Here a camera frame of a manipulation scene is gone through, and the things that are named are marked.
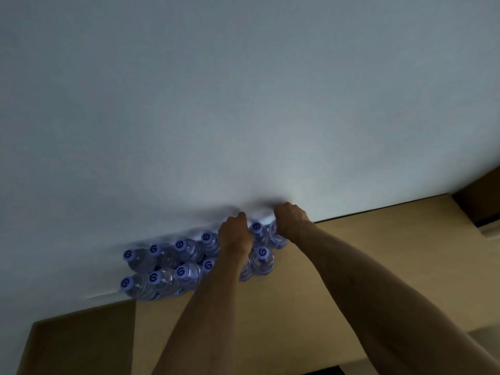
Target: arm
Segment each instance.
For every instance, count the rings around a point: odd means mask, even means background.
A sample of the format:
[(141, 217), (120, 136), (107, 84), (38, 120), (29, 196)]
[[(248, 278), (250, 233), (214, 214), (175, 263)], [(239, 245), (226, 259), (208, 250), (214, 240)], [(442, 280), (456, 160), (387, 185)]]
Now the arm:
[(247, 217), (229, 217), (219, 230), (221, 251), (180, 316), (153, 375), (233, 372), (236, 286), (253, 236)]
[(380, 374), (500, 374), (482, 347), (378, 262), (323, 232), (296, 205), (274, 213), (278, 233), (316, 267)]

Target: forearm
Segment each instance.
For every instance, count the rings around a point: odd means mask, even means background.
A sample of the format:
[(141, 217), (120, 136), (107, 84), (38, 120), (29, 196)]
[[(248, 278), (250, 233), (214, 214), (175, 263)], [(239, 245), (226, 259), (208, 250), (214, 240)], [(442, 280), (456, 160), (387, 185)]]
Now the forearm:
[(234, 308), (241, 260), (221, 253), (187, 304), (153, 375), (233, 371)]
[(296, 237), (381, 373), (498, 373), (435, 305), (368, 255), (312, 223)]

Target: wooden panel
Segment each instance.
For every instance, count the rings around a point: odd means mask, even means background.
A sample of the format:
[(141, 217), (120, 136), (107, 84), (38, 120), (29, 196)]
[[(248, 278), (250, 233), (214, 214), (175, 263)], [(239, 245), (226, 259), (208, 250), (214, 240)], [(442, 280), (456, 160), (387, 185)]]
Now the wooden panel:
[(500, 218), (500, 167), (453, 195), (460, 208), (477, 226)]
[(130, 375), (135, 302), (33, 324), (18, 375)]
[[(318, 224), (359, 247), (473, 330), (496, 321), (500, 258), (443, 195)], [(150, 373), (189, 296), (139, 302), (132, 374)], [(240, 284), (238, 374), (304, 374), (365, 357), (313, 265), (294, 245), (267, 277)]]

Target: fist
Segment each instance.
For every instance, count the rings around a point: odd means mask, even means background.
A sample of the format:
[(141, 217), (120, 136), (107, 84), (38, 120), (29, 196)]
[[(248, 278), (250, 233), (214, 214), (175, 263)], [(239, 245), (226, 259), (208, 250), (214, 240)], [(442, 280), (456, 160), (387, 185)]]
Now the fist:
[(245, 213), (240, 212), (238, 217), (229, 217), (221, 225), (219, 243), (221, 245), (221, 254), (236, 255), (242, 261), (247, 260), (252, 249), (253, 234), (248, 230)]
[(304, 223), (311, 223), (308, 215), (297, 205), (286, 202), (274, 208), (276, 224), (278, 225), (278, 234), (296, 241), (298, 229)]

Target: white wall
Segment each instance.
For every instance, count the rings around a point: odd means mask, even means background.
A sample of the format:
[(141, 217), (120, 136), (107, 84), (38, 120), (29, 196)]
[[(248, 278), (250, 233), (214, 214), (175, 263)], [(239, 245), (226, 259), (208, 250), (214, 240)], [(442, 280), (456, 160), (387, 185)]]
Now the white wall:
[(0, 372), (33, 321), (114, 300), (85, 296), (123, 243), (493, 168), (499, 31), (500, 0), (2, 0)]

